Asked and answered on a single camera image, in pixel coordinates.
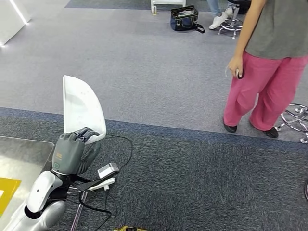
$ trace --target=white plastic cover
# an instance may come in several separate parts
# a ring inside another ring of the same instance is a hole
[[[106,133],[100,101],[89,85],[78,78],[63,76],[63,117],[65,133],[88,127],[100,134],[86,144],[103,139]]]

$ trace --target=hand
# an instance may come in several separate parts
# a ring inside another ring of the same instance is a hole
[[[242,56],[235,55],[229,62],[229,69],[231,71],[232,76],[237,78],[236,69],[239,69],[239,76],[242,75]]]

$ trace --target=yellow object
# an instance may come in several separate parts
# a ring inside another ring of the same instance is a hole
[[[124,226],[119,230],[113,230],[113,231],[149,231],[149,230],[142,230],[142,229],[136,228],[136,227]]]
[[[16,190],[20,185],[20,180],[0,178],[0,191],[4,191],[0,197],[0,217],[5,212]]]

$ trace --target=bag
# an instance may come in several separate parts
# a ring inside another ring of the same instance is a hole
[[[205,33],[203,26],[198,24],[198,10],[194,6],[171,10],[171,28],[175,31],[196,30],[202,34]]]

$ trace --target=yellow marking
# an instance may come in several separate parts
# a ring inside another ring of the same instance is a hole
[[[0,178],[0,217],[5,212],[16,190],[20,185],[20,180]]]
[[[57,156],[57,158],[59,158],[59,159],[62,159],[62,155],[60,154],[60,153],[57,153],[56,156]]]

